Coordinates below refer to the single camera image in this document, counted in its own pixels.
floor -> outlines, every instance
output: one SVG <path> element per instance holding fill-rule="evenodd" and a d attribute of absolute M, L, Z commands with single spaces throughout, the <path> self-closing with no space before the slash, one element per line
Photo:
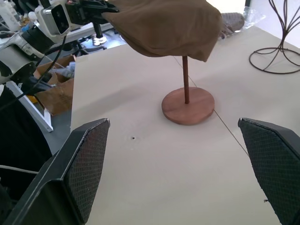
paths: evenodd
<path fill-rule="evenodd" d="M 234 8 L 236 11 L 240 11 L 240 2 L 239 0 L 231 0 L 230 4 L 231 8 L 225 7 L 221 1 L 218 0 L 210 0 L 208 1 L 212 5 L 216 6 L 217 8 L 220 7 L 220 11 L 222 12 L 230 12 L 232 11 L 231 8 Z M 282 9 L 280 7 L 280 3 L 282 0 L 275 0 L 275 2 L 278 4 L 278 8 Z M 298 7 L 299 1 L 289 1 L 289 8 L 291 9 L 288 14 L 289 18 L 294 14 L 296 7 Z M 268 1 L 261 1 L 261 0 L 252 0 L 251 1 L 251 7 L 255 10 L 257 10 L 259 13 L 266 15 L 266 18 L 262 21 L 260 21 L 257 24 L 257 27 L 273 34 L 274 36 L 280 37 L 281 36 L 281 30 L 279 26 L 278 19 L 276 18 L 275 13 L 272 11 L 270 5 L 268 4 Z M 119 34 L 115 34 L 112 30 L 108 31 L 104 34 L 105 37 L 107 37 L 107 42 L 103 45 L 107 48 L 113 48 L 119 45 L 123 45 L 126 42 L 119 36 Z M 287 42 L 290 44 L 300 47 L 300 26 L 298 26 L 287 38 Z M 92 41 L 89 40 L 87 42 L 83 43 L 88 48 L 92 47 Z M 45 135 L 46 140 L 48 141 L 48 144 L 50 146 L 50 149 L 52 151 L 52 154 L 57 152 L 67 139 L 70 133 L 70 122 L 71 122 L 71 112 L 65 112 L 61 115 L 55 116 L 52 118 L 52 125 L 54 127 L 54 131 L 52 133 L 48 133 L 44 131 L 42 128 L 42 131 Z"/>

wooden stand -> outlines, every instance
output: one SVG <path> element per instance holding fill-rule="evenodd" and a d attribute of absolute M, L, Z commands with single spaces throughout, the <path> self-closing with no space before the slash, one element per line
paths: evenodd
<path fill-rule="evenodd" d="M 170 92 L 161 106 L 167 119 L 181 125 L 195 125 L 212 115 L 215 100 L 206 90 L 188 86 L 188 57 L 182 57 L 184 88 Z"/>

black cable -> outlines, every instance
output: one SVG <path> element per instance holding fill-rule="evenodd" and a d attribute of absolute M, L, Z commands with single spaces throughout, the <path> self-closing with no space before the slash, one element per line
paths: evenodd
<path fill-rule="evenodd" d="M 17 100 L 19 100 L 20 98 L 24 97 L 25 95 L 27 95 L 28 93 L 30 93 L 40 82 L 41 80 L 45 77 L 45 75 L 52 69 L 52 67 L 54 66 L 54 64 L 56 63 L 57 59 L 59 58 L 61 51 L 65 45 L 66 42 L 66 37 L 64 37 L 60 50 L 58 51 L 54 61 L 52 62 L 52 64 L 48 67 L 48 69 L 41 75 L 41 77 L 37 80 L 37 82 L 35 83 L 35 85 L 33 85 L 27 92 L 21 94 L 20 96 L 16 97 L 14 100 L 12 100 L 11 102 L 7 103 L 6 105 L 0 107 L 0 111 L 2 111 L 3 109 L 7 108 L 8 106 L 12 105 L 13 103 L 15 103 Z"/>

black mount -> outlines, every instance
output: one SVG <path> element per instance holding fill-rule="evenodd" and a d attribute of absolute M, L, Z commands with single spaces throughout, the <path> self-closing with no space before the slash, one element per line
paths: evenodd
<path fill-rule="evenodd" d="M 119 10 L 105 0 L 79 0 L 66 3 L 68 15 L 71 23 L 86 25 L 93 23 L 96 37 L 103 37 L 100 24 L 107 21 L 102 17 L 102 13 L 117 13 Z"/>

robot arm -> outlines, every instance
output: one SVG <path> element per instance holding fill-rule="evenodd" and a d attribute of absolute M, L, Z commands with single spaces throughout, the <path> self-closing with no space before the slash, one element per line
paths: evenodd
<path fill-rule="evenodd" d="M 35 13 L 37 22 L 28 30 L 17 32 L 0 48 L 0 84 L 9 80 L 21 82 L 36 67 L 55 43 L 59 43 L 72 29 L 93 23 L 98 38 L 102 37 L 100 24 L 106 23 L 101 14 L 118 12 L 105 0 L 43 0 Z"/>

